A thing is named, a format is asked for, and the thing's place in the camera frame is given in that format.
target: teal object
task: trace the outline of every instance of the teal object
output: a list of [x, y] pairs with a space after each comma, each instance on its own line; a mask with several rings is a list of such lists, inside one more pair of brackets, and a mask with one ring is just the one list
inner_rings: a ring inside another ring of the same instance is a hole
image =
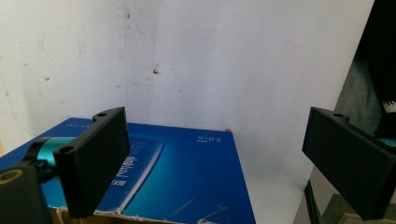
[[53, 150], [55, 148], [69, 144], [74, 137], [52, 137], [47, 140], [38, 152], [37, 159], [44, 160], [49, 163], [51, 167], [56, 167], [55, 159], [53, 158]]

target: mounting hole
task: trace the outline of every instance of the mounting hole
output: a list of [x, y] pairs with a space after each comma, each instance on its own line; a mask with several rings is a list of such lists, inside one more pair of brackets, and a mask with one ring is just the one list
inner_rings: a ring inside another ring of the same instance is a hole
[[68, 146], [68, 147], [63, 147], [59, 150], [60, 153], [67, 153], [67, 152], [71, 152], [73, 151], [74, 148], [72, 146]]
[[0, 185], [10, 183], [23, 175], [23, 170], [14, 169], [0, 174]]

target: cardboard box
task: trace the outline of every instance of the cardboard box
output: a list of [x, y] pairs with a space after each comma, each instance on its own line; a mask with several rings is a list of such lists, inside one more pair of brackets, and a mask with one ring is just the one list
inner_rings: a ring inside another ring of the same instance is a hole
[[[37, 138], [77, 136], [91, 124], [68, 119]], [[55, 223], [255, 223], [232, 133], [135, 123], [128, 132], [132, 154], [94, 217], [70, 219], [59, 179], [42, 185]], [[34, 141], [0, 158], [0, 169]]]

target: white surface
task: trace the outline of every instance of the white surface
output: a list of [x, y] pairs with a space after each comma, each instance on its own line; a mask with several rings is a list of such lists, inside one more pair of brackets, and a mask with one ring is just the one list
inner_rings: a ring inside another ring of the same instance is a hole
[[68, 117], [231, 129], [258, 223], [291, 223], [311, 105], [333, 109], [373, 1], [1, 1], [5, 151]]

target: blue box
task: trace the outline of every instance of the blue box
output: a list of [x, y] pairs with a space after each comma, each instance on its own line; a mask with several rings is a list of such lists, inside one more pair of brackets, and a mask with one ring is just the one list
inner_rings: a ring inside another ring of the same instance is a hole
[[[90, 119], [67, 119], [0, 158], [0, 169], [20, 161], [40, 137], [75, 137], [91, 124]], [[131, 153], [97, 215], [173, 223], [255, 223], [232, 133], [136, 123], [128, 123], [128, 132]], [[42, 187], [49, 207], [66, 208], [58, 178]]]

